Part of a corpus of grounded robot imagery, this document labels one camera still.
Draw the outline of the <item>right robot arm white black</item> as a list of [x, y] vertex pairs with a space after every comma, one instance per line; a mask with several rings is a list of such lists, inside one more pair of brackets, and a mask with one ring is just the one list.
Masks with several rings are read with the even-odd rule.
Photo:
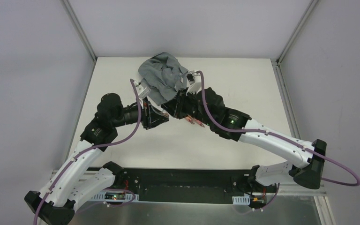
[[259, 192], [265, 186], [290, 181], [319, 189], [325, 162], [320, 156], [326, 153], [325, 141], [304, 141], [266, 127], [248, 114], [226, 107], [223, 98], [212, 88], [197, 94], [181, 90], [161, 107], [174, 118], [190, 116], [224, 139], [255, 145], [286, 160], [270, 166], [253, 166], [247, 180], [251, 191]]

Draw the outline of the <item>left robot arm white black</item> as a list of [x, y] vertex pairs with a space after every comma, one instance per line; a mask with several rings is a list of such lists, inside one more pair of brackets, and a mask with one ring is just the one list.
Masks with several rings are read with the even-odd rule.
[[103, 189], [116, 190], [124, 185], [124, 177], [119, 174], [122, 168], [112, 161], [78, 184], [91, 163], [107, 147], [130, 139], [126, 137], [115, 142], [118, 127], [136, 124], [130, 134], [133, 136], [140, 125], [151, 129], [168, 121], [168, 114], [151, 105], [147, 98], [124, 107], [119, 95], [102, 96], [93, 120], [85, 127], [73, 153], [43, 188], [26, 194], [24, 200], [35, 214], [34, 224], [41, 219], [48, 225], [67, 225], [81, 206]]

